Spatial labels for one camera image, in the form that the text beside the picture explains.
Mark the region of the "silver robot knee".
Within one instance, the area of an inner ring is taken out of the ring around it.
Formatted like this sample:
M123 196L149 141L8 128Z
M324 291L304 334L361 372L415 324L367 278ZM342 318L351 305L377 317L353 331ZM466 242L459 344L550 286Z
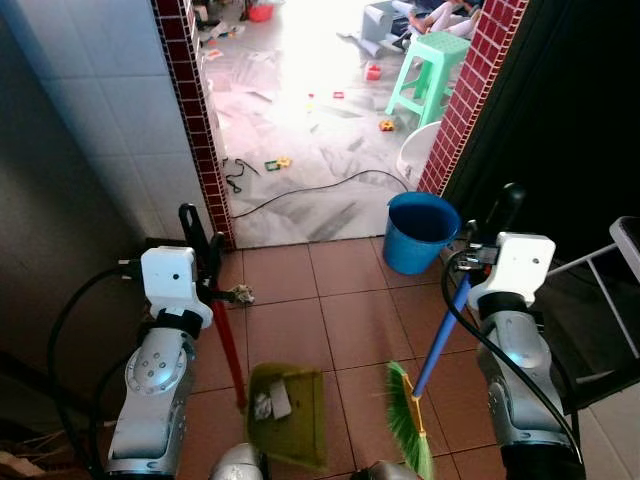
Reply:
M207 480L270 480L268 462L250 443L239 443L212 466Z
M348 480L422 480L406 463L378 461L374 465L352 472Z

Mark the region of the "green dustpan with red handle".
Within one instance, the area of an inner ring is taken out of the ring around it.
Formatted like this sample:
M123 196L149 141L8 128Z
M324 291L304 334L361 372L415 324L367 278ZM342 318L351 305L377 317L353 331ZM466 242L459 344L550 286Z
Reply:
M269 460L308 471L329 468L326 381L333 366L317 300L292 300L227 310L230 347L215 360L227 366L237 394L234 406L247 412L248 442ZM279 420L253 419L252 394L259 385L283 379L292 413Z

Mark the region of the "white paper scrap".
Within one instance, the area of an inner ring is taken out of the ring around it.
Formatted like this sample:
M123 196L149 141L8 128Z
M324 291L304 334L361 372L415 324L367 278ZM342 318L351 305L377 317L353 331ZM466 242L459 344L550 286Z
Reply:
M259 385L252 394L253 419L279 420L292 413L291 397L283 379Z

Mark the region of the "green plastic stool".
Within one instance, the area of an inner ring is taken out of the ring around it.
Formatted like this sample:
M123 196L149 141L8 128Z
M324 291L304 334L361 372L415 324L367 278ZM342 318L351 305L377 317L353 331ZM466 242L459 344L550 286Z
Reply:
M397 108L419 115L419 127L438 122L445 110L445 96L451 73L470 50L467 38L447 32L420 35L412 41L399 70L396 86L390 92L385 114Z

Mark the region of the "silver right robot knee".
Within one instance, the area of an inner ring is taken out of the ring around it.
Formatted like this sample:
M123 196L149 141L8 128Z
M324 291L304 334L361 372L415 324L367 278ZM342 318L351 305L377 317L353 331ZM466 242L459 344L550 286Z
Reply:
M374 465L352 472L348 480L422 480L406 463L378 461Z

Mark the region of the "white metal rack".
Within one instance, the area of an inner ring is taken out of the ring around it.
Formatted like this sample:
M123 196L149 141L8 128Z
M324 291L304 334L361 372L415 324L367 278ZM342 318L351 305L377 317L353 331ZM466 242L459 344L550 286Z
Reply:
M550 270L548 276L554 276L561 273L571 273L573 269L576 269L577 266L580 265L588 266L594 282L598 285L600 293L603 294L604 301L607 302L609 310L611 310L614 320L616 320L618 328L620 328L623 338L625 338L627 346L630 348L632 356L634 356L636 360L640 360L640 352L639 347L637 347L637 342L632 338L630 332L628 332L627 325L625 320L623 320L620 308L618 308L617 303L614 302L612 294L609 292L609 288L605 285L604 276L600 273L598 266L596 266L596 260L598 260L599 257L608 255L608 253L617 252L620 253L622 259L625 260L631 273L634 274L636 278L639 278L640 218L636 218L636 216L622 216L622 218L618 218L613 221L611 227L609 227L609 233L611 233L611 238L613 239L612 243L607 244L607 246L603 248L599 248L599 250L590 252L588 255L584 255L580 257L580 259L566 262L566 264Z

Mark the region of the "blue plastic bucket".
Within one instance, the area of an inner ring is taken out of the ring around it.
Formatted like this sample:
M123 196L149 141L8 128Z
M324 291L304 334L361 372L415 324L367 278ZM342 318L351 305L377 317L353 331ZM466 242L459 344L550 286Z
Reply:
M460 233L462 220L452 204L429 192L403 192L388 202L385 264L396 273L425 273Z

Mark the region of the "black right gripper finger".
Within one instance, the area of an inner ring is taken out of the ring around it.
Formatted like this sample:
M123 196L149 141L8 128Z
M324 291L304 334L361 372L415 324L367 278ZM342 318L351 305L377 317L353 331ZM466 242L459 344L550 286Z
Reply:
M508 183L499 193L497 201L486 218L486 239L497 241L500 233L511 230L524 204L527 191L517 183Z

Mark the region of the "sitting person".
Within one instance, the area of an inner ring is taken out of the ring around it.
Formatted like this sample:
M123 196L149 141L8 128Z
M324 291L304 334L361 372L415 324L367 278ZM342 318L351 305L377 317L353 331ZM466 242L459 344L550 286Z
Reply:
M408 23L419 33L447 32L471 40L485 1L413 0Z

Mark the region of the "green broom with blue handle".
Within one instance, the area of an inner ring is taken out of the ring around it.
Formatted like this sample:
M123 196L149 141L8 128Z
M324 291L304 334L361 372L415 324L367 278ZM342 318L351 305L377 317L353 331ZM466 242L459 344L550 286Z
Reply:
M470 278L470 274L463 274L457 291L445 296L448 311L436 329L435 338L420 374L411 378L406 369L396 361L387 365L387 425L390 434L396 440L399 452L404 457L404 462L420 480L434 480L435 477L433 454L422 420L421 396L428 385L431 372L442 356L445 344L451 338L454 328L460 324L460 312L466 310L467 294L472 288Z

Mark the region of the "white plastic chair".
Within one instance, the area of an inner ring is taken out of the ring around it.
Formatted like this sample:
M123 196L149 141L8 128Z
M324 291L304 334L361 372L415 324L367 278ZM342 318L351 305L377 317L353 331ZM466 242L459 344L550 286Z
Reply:
M436 134L442 122L433 122L413 131L399 147L396 159L396 172L401 174L408 189L417 189L428 165Z

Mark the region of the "silver left robot knee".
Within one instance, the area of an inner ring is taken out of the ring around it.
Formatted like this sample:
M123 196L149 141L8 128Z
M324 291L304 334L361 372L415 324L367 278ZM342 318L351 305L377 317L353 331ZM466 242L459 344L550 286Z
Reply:
M250 443L239 443L212 466L207 480L270 480L268 462Z

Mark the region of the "grey box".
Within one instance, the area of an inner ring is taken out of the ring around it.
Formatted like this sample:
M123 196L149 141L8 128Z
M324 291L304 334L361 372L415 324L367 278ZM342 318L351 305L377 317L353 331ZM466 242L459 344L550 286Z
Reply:
M358 45L376 58L383 50L402 50L399 46L408 28L412 6L401 0L370 3L362 10Z

